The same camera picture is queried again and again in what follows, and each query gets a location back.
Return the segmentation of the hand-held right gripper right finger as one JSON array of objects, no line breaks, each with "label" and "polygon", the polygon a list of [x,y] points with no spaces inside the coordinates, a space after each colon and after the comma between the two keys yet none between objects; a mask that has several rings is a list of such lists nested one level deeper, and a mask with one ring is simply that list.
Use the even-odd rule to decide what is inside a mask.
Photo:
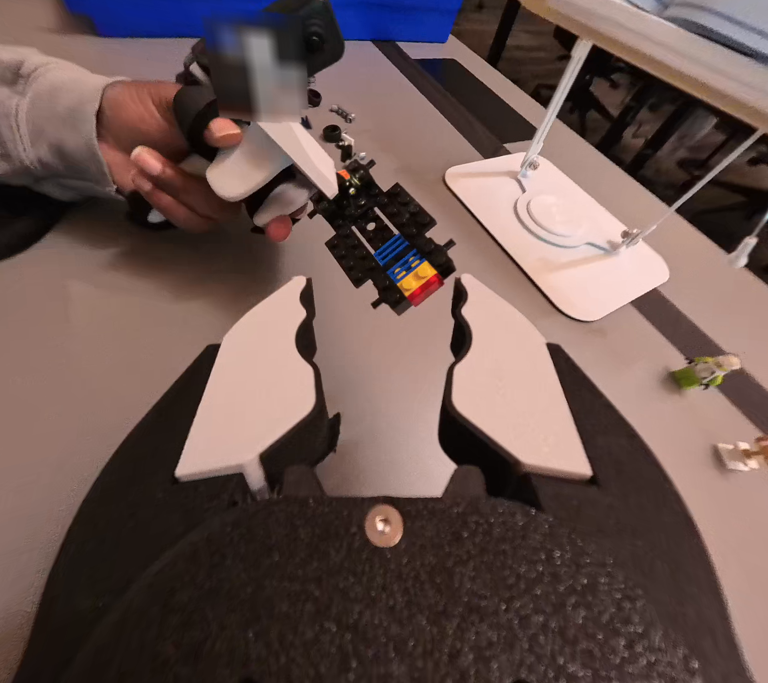
[{"label": "hand-held right gripper right finger", "polygon": [[456,278],[438,442],[488,483],[517,473],[578,483],[593,477],[542,333],[476,277]]}]

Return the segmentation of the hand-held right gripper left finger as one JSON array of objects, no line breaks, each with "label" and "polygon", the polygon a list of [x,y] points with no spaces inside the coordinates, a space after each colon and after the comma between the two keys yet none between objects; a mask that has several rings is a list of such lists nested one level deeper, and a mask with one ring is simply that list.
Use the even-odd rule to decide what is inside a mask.
[{"label": "hand-held right gripper left finger", "polygon": [[314,334],[312,281],[297,276],[225,334],[174,476],[191,482],[241,475],[273,493],[293,466],[335,452],[340,414],[326,403]]}]

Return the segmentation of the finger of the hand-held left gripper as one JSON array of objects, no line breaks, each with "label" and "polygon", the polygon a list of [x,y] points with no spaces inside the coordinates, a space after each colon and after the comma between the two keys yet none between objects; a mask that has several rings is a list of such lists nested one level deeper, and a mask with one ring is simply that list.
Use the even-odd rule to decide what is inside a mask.
[{"label": "finger of the hand-held left gripper", "polygon": [[264,233],[266,226],[281,216],[304,208],[317,188],[309,182],[270,182],[246,197],[246,213],[253,232]]},{"label": "finger of the hand-held left gripper", "polygon": [[326,198],[339,192],[334,159],[300,122],[256,123],[291,159],[293,165]]}]

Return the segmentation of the black lego chassis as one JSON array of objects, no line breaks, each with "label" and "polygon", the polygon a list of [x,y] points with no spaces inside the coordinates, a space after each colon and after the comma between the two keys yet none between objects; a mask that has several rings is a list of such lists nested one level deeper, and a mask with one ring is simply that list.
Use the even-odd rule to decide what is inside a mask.
[{"label": "black lego chassis", "polygon": [[[426,260],[446,284],[456,272],[449,253],[455,242],[434,240],[430,231],[436,227],[436,219],[401,184],[383,189],[372,175],[374,165],[373,160],[346,163],[337,172],[337,196],[329,199],[317,193],[310,217],[321,216],[332,228],[333,235],[325,245],[353,287],[370,282],[377,292],[372,307],[387,306],[400,315],[412,306],[395,275],[408,272],[408,264]],[[387,271],[373,252],[397,233],[418,249],[421,258]]]}]

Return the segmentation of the small red lego piece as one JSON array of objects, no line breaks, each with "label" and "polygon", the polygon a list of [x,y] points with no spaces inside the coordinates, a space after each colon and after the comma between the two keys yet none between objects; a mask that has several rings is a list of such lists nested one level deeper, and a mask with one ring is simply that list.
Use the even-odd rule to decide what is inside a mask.
[{"label": "small red lego piece", "polygon": [[414,292],[406,294],[406,298],[411,306],[417,307],[439,291],[443,285],[445,285],[444,279],[437,274]]}]

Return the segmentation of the small yellow lego piece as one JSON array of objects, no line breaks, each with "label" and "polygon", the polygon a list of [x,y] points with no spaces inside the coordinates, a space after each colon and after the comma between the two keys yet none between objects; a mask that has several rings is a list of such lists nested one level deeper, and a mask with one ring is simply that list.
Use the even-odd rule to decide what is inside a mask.
[{"label": "small yellow lego piece", "polygon": [[395,275],[398,287],[405,294],[414,292],[437,275],[434,267],[426,260],[421,260],[419,263],[413,262],[407,267],[408,272],[401,270]]}]

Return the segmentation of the lime green lego minifigure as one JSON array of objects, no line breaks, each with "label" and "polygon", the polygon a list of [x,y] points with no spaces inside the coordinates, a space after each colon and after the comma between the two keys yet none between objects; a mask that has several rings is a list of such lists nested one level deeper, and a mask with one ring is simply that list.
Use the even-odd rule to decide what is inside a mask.
[{"label": "lime green lego minifigure", "polygon": [[708,390],[719,387],[727,374],[741,368],[742,361],[734,353],[688,357],[683,367],[670,371],[670,379],[683,391]]}]

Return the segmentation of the small white lego piece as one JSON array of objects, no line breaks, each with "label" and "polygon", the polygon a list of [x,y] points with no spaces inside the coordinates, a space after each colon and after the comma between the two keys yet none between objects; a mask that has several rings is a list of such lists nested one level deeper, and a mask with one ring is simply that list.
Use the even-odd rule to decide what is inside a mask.
[{"label": "small white lego piece", "polygon": [[729,471],[747,472],[760,468],[760,453],[747,442],[716,443],[714,448],[721,463]]}]

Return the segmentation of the pile of lego pieces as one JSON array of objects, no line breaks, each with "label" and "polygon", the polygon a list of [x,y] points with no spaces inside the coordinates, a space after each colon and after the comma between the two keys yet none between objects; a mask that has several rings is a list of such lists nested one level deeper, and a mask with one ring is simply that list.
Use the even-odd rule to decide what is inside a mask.
[{"label": "pile of lego pieces", "polygon": [[[313,83],[310,83],[307,88],[306,98],[308,110],[318,110],[325,103],[322,94]],[[326,107],[335,121],[322,127],[320,131],[321,141],[329,149],[334,148],[338,152],[340,162],[343,165],[352,160],[360,162],[370,160],[368,153],[360,150],[358,143],[350,133],[350,128],[356,121],[356,115],[337,102],[329,102]],[[305,127],[311,130],[312,124],[309,116],[304,116],[302,120]]]}]

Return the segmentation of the white book stand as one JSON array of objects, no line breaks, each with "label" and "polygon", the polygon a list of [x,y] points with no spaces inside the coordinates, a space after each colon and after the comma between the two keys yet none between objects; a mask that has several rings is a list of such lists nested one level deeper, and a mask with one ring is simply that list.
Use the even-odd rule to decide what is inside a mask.
[{"label": "white book stand", "polygon": [[[522,0],[577,36],[526,152],[453,166],[449,190],[563,314],[594,322],[658,288],[665,260],[644,239],[766,136],[766,64],[624,0]],[[741,142],[655,222],[628,228],[544,157],[545,140],[594,46],[748,125]]]}]

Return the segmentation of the black round cushion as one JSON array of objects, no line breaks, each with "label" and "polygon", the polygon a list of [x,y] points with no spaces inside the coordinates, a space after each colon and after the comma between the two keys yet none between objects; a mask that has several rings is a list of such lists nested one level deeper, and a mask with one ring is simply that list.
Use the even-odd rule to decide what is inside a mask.
[{"label": "black round cushion", "polygon": [[73,206],[41,192],[1,184],[1,260],[40,242]]}]

